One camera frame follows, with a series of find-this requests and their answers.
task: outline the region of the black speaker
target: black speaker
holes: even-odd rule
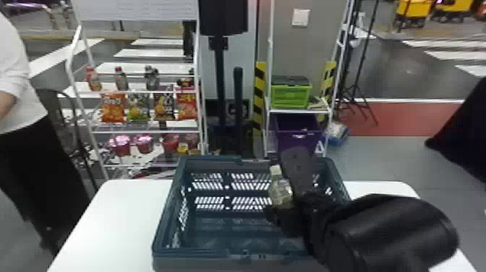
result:
[[[201,35],[229,36],[248,31],[248,0],[199,0]]]

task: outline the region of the green box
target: green box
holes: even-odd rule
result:
[[[306,77],[272,77],[273,109],[307,109],[312,85]]]

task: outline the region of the tripod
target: tripod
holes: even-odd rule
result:
[[[357,21],[357,18],[359,16],[358,14],[359,14],[359,11],[361,9],[361,3],[362,3],[362,0],[359,0],[355,4],[355,6],[353,8],[353,13],[355,13],[355,15],[352,17],[351,22],[348,22],[348,25],[347,25],[348,35],[349,35],[348,41],[352,41],[353,39],[354,40],[356,39],[354,37],[354,31],[356,29],[356,21]],[[351,63],[351,55],[352,55],[352,52],[353,52],[353,48],[352,48],[350,43],[346,44],[346,49],[345,49],[346,50],[346,58],[345,58],[345,61],[344,61],[344,73],[343,73],[343,78],[341,80],[341,84],[339,85],[339,88],[338,88],[339,93],[338,93],[338,102],[337,102],[337,107],[336,107],[338,112],[349,109],[353,114],[355,114],[355,112],[354,112],[354,110],[351,106],[356,106],[358,108],[359,112],[361,113],[361,115],[364,117],[364,120],[368,120],[368,115],[366,115],[366,113],[364,111],[364,109],[367,109],[369,111],[371,117],[373,118],[373,121],[375,122],[375,124],[377,126],[379,124],[378,119],[376,118],[375,113],[371,109],[370,104],[368,103],[367,99],[365,98],[365,95],[361,91],[361,88],[359,87],[358,84],[359,84],[359,78],[361,77],[361,71],[363,69],[363,64],[365,63],[368,45],[370,43],[371,31],[373,29],[373,25],[375,24],[376,12],[378,10],[378,3],[379,3],[379,0],[375,0],[375,5],[373,7],[373,13],[372,13],[372,16],[371,16],[371,21],[370,21],[370,26],[368,27],[367,36],[366,36],[366,39],[364,41],[365,45],[364,45],[364,48],[363,48],[361,59],[359,60],[358,72],[357,72],[356,77],[354,78],[353,85],[351,85],[348,88],[344,88],[344,87],[346,86],[346,78],[347,78],[347,75],[349,73],[349,65]],[[359,98],[361,98],[362,102],[356,101],[357,95],[359,96]]]

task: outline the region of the white shirt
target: white shirt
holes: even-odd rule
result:
[[[29,81],[29,61],[19,33],[0,13],[0,92],[17,98],[12,110],[0,120],[0,135],[34,124],[47,115]]]

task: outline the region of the purple bin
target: purple bin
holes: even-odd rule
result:
[[[304,146],[312,154],[323,135],[314,114],[276,114],[274,119],[278,154],[289,148]]]

